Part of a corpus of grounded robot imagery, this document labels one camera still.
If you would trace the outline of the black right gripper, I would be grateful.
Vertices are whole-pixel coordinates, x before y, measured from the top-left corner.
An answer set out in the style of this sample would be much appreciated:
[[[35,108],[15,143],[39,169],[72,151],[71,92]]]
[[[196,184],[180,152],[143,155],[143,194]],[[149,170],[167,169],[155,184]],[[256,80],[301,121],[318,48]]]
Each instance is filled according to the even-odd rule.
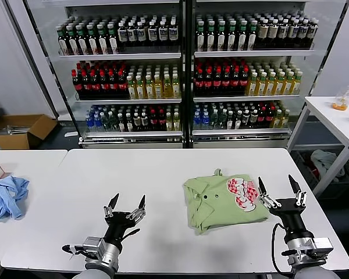
[[[301,213],[305,210],[307,193],[302,192],[298,182],[290,174],[288,177],[295,199],[271,198],[261,177],[258,177],[259,199],[271,214],[281,219],[286,236],[310,236],[311,232],[307,230],[301,217]]]

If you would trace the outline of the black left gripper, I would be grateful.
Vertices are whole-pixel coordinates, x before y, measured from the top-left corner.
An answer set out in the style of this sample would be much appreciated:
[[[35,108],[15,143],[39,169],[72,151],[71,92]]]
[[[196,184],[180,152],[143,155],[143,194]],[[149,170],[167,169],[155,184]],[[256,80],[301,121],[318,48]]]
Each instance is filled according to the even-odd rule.
[[[146,215],[145,211],[145,195],[143,195],[138,208],[129,212],[114,212],[114,208],[117,204],[119,193],[117,193],[108,203],[104,206],[105,221],[108,225],[108,229],[104,235],[105,241],[123,241],[127,237],[139,232],[139,228],[125,234],[126,230],[133,228],[136,224],[143,219]]]

